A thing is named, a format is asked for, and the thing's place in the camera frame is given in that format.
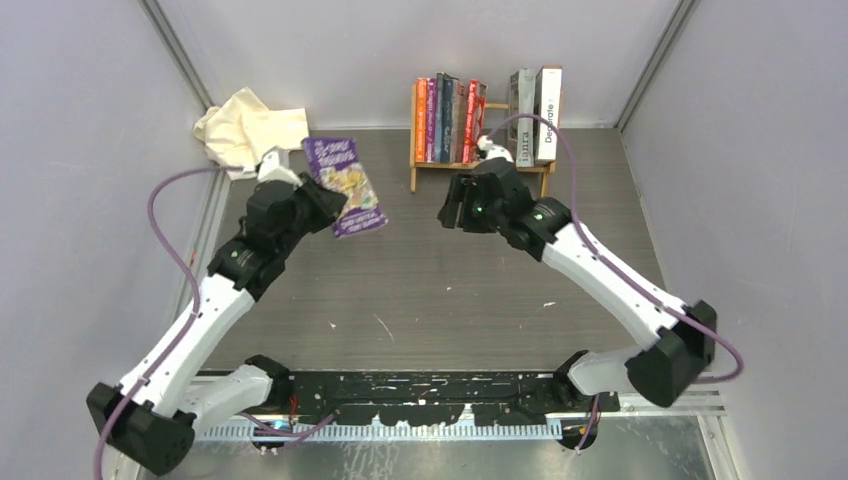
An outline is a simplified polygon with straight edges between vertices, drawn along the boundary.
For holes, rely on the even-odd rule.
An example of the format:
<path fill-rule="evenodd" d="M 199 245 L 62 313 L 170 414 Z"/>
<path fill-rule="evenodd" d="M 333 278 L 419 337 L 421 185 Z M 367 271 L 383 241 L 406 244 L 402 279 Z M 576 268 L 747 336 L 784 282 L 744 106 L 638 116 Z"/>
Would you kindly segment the purple yellow treehouse book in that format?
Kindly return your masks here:
<path fill-rule="evenodd" d="M 336 238 L 370 233 L 388 223 L 353 138 L 310 136 L 303 139 L 302 148 L 312 177 L 347 197 L 332 225 Z"/>

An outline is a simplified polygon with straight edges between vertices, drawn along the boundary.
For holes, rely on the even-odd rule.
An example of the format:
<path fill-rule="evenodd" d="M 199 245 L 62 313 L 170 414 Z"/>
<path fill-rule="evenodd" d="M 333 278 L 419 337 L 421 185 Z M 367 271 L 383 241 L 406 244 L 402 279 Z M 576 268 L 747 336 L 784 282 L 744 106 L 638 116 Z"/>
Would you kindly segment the grey ianra book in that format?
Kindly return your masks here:
<path fill-rule="evenodd" d="M 508 115 L 533 114 L 535 104 L 535 74 L 531 69 L 521 68 L 510 77 Z M 521 117 L 511 120 L 507 132 L 508 148 L 517 167 L 533 167 L 534 120 Z"/>

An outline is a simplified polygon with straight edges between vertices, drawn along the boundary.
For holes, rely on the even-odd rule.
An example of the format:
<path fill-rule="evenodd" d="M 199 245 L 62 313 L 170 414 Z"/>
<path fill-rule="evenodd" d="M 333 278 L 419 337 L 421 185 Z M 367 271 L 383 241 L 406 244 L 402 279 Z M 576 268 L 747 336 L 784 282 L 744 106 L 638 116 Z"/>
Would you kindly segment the red treehouse book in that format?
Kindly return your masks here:
<path fill-rule="evenodd" d="M 469 82 L 467 89 L 467 111 L 465 132 L 461 150 L 461 163 L 472 164 L 478 160 L 477 141 L 481 134 L 485 116 L 487 86 L 477 79 Z"/>

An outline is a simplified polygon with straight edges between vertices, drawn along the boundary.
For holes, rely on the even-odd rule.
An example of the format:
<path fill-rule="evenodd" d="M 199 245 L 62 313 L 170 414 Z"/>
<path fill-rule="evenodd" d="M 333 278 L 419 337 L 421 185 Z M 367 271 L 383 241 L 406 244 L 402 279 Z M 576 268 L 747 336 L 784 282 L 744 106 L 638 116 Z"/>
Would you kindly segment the floral white book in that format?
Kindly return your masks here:
<path fill-rule="evenodd" d="M 458 77 L 446 75 L 444 78 L 443 93 L 447 101 L 443 113 L 443 159 L 446 163 L 455 163 L 458 156 L 460 115 L 464 85 Z"/>

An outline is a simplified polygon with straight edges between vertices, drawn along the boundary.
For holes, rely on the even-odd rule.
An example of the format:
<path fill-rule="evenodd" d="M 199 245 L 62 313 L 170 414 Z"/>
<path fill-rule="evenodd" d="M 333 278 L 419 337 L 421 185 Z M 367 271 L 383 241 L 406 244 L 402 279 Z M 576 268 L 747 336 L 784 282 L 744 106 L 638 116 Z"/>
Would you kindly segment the purple cartoon book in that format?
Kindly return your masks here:
<path fill-rule="evenodd" d="M 436 120 L 436 87 L 437 80 L 431 77 L 427 80 L 426 118 L 425 118 L 425 161 L 435 161 L 435 120 Z"/>

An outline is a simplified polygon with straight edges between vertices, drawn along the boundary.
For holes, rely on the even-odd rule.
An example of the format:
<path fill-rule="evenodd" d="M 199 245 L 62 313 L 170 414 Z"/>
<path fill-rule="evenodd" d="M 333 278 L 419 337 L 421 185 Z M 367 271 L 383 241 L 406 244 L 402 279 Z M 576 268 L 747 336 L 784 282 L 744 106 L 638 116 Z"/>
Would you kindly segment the orange treehouse book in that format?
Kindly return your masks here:
<path fill-rule="evenodd" d="M 428 79 L 418 78 L 415 86 L 414 119 L 414 162 L 426 160 L 426 116 L 427 116 Z"/>

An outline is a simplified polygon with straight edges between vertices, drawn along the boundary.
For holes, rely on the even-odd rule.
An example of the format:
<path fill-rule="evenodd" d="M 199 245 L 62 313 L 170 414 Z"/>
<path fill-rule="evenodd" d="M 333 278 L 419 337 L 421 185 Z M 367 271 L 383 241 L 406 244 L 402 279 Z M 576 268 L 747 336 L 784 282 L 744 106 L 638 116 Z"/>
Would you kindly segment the white Decorate book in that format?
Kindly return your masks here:
<path fill-rule="evenodd" d="M 535 128 L 535 163 L 547 164 L 556 160 L 558 126 L 561 106 L 562 66 L 545 65 L 535 78 L 534 113 L 544 119 Z"/>

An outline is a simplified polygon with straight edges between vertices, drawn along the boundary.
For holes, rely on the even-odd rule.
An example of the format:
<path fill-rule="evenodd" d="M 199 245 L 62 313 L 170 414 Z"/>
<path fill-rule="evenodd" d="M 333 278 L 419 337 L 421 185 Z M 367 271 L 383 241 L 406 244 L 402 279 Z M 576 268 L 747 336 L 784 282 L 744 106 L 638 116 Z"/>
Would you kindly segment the dark blue book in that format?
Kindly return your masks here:
<path fill-rule="evenodd" d="M 443 145 L 443 100 L 444 100 L 444 80 L 445 73 L 438 72 L 436 74 L 436 89 L 434 101 L 434 137 L 433 137 L 433 159 L 435 163 L 442 162 L 442 145 Z"/>

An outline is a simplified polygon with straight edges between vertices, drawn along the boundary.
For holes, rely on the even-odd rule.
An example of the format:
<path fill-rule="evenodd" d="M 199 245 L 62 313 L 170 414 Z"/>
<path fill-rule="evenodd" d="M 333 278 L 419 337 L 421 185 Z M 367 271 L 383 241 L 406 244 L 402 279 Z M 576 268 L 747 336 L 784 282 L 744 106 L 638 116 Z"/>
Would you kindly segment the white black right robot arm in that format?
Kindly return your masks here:
<path fill-rule="evenodd" d="M 670 407 L 712 362 L 717 314 L 708 303 L 688 305 L 646 280 L 563 203 L 534 198 L 507 160 L 454 175 L 437 218 L 445 228 L 503 236 L 581 287 L 631 335 L 632 347 L 577 353 L 561 367 L 565 376 L 554 387 L 565 409 L 580 410 L 604 392 Z"/>

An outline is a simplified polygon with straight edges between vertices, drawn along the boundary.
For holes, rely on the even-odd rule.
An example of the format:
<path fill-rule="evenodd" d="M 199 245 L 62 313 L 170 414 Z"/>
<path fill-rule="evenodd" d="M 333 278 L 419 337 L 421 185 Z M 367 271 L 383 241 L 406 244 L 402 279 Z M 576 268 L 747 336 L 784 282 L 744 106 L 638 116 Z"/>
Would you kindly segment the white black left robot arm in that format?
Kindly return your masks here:
<path fill-rule="evenodd" d="M 263 180 L 246 203 L 239 231 L 224 243 L 202 280 L 187 277 L 192 300 L 153 349 L 115 385 L 96 384 L 86 404 L 99 433 L 93 476 L 104 476 L 112 447 L 155 475 L 172 472 L 197 435 L 251 408 L 290 406 L 290 371 L 257 354 L 225 377 L 189 388 L 230 328 L 284 272 L 300 241 L 337 221 L 346 195 L 307 173 L 293 185 Z"/>

